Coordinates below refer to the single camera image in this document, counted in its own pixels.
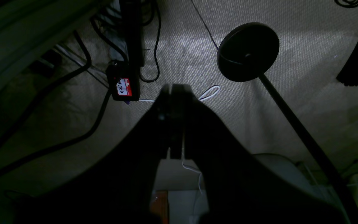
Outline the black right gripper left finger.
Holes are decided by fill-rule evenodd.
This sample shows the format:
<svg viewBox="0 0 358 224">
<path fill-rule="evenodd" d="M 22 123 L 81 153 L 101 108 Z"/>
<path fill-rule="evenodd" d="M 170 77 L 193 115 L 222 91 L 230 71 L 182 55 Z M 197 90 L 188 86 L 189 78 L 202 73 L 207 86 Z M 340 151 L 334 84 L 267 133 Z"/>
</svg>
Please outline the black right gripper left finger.
<svg viewBox="0 0 358 224">
<path fill-rule="evenodd" d="M 167 156 L 164 85 L 152 107 L 104 158 L 78 177 L 36 197 L 16 224 L 161 224 L 150 200 L 160 160 Z"/>
</svg>

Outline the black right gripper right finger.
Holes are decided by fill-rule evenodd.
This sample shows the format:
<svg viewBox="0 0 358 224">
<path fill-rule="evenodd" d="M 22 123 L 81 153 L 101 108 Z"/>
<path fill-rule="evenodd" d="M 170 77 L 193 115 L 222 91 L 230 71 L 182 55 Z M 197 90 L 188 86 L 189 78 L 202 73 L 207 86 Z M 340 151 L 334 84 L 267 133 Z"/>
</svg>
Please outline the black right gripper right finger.
<svg viewBox="0 0 358 224">
<path fill-rule="evenodd" d="M 200 224 L 345 224 L 343 212 L 250 154 L 190 86 L 173 84 L 172 159 L 193 160 L 205 182 Z"/>
</svg>

